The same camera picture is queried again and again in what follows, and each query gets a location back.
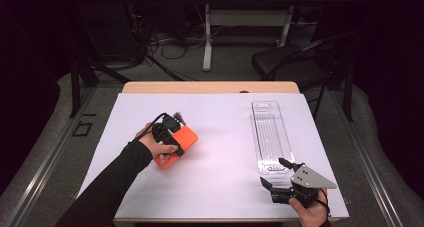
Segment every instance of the clear plastic tray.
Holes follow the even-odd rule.
[[[275,101],[252,102],[252,130],[261,175],[285,174],[278,158],[294,162],[280,107]]]

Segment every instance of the chair seat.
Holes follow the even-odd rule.
[[[330,75],[323,71],[313,60],[306,60],[287,64],[279,68],[275,72],[275,80],[278,81],[293,81],[302,92],[313,85],[318,86],[326,82]]]
[[[265,50],[252,56],[252,65],[259,75],[265,76],[282,60],[300,49],[297,45],[285,45],[278,48]]]

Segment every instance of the desk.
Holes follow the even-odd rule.
[[[235,26],[283,26],[277,46],[284,46],[293,16],[293,6],[287,10],[211,10],[206,4],[205,10],[205,55],[203,58],[203,71],[211,70],[212,39],[211,25]]]
[[[243,90],[251,93],[239,94]],[[129,82],[118,96],[81,192],[145,122],[162,112],[173,114],[179,110],[199,140],[169,169],[161,170],[152,163],[143,170],[128,190],[115,221],[297,219],[290,206],[272,203],[269,192],[259,181],[250,104],[252,100],[270,98],[278,101],[284,111],[296,161],[308,163],[336,183],[306,100],[294,83]],[[329,198],[332,218],[347,218],[340,190],[329,190]]]

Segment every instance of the gray carpet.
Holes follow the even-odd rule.
[[[207,73],[202,71],[203,48],[189,48],[185,55],[178,60],[167,59],[160,54],[160,51],[155,53],[155,58],[160,63],[197,80],[257,80],[258,75],[251,67],[250,58],[253,53],[272,48],[272,34],[274,33],[255,39],[256,44],[243,38],[238,39],[239,42],[234,39],[229,40],[226,32],[223,32],[221,36],[217,35],[214,38],[212,71]],[[306,43],[309,37],[310,30],[308,29],[293,31],[290,34],[291,41],[299,44]],[[167,53],[176,54],[180,51],[173,46],[166,48],[164,53],[167,57],[170,57]],[[144,62],[137,68],[121,73],[134,80],[172,80],[156,66],[149,65],[149,62]],[[76,127],[71,131],[71,135],[74,134],[74,136],[66,138],[63,152],[48,181],[42,186],[44,188],[39,196],[35,196],[38,197],[35,204],[29,206],[29,214],[23,216],[20,221],[23,226],[52,226],[72,203],[74,200],[72,195],[82,184],[117,94],[122,89],[122,85],[113,78],[102,73],[97,74],[101,84],[96,89],[87,89],[86,93],[89,97],[87,97],[83,111],[74,120]],[[0,213],[2,213],[0,226],[6,226],[13,211],[16,210],[15,207],[19,206],[19,201],[32,177],[36,174],[36,170],[42,165],[50,151],[55,148],[58,142],[57,138],[66,125],[69,125],[70,120],[67,118],[71,106],[69,81],[69,76],[60,81],[62,96],[55,113],[34,146],[27,162],[0,197]],[[315,94],[316,90],[312,90],[306,93],[306,96]],[[349,127],[357,131],[360,142],[366,146],[403,226],[422,226],[424,223],[422,200],[416,198],[416,195],[410,191],[391,163],[385,158],[379,146],[377,130],[366,96],[359,89],[354,89],[354,123],[349,124],[346,124],[344,116],[339,113],[340,103],[337,96],[339,93],[325,93],[316,120],[340,190],[343,196],[351,202],[347,205],[351,217],[333,223],[333,226],[390,226],[387,224],[384,212],[381,211],[375,190],[371,188],[372,185],[365,175],[366,166],[363,166],[361,162],[361,156],[355,147],[357,140],[352,137]]]

